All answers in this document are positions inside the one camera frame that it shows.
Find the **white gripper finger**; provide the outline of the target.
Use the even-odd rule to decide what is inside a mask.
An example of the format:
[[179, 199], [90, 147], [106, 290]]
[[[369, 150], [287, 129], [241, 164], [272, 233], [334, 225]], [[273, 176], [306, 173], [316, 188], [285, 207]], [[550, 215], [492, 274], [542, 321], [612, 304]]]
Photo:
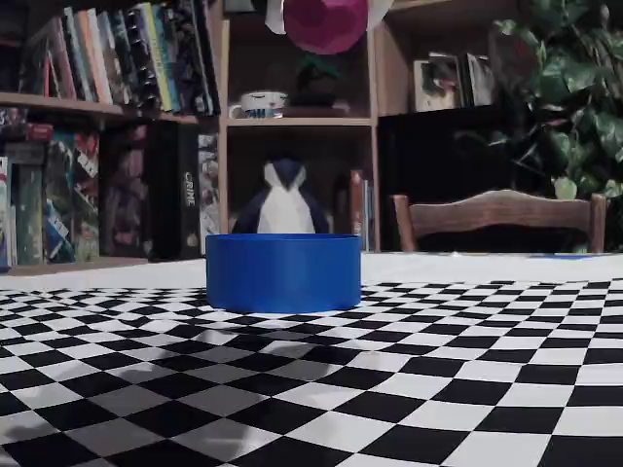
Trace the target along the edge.
[[373, 30], [391, 9], [393, 0], [368, 0], [367, 30]]

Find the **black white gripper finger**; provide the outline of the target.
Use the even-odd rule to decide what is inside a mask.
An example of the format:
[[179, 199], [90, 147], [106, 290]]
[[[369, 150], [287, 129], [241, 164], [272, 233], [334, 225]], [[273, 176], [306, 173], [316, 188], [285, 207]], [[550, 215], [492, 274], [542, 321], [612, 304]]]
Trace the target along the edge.
[[267, 0], [265, 25], [277, 35], [285, 35], [284, 24], [284, 1], [283, 0]]

